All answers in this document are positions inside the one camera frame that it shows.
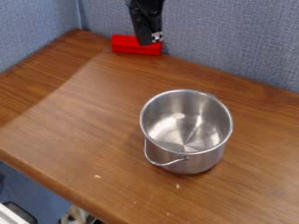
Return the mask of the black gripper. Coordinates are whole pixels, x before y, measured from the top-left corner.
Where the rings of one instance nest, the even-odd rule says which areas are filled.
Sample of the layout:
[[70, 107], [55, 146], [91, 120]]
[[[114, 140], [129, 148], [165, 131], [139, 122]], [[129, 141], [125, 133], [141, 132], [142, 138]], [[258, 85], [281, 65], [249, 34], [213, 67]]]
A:
[[162, 10], [165, 0], [125, 0], [135, 28], [135, 36], [142, 46], [163, 41]]

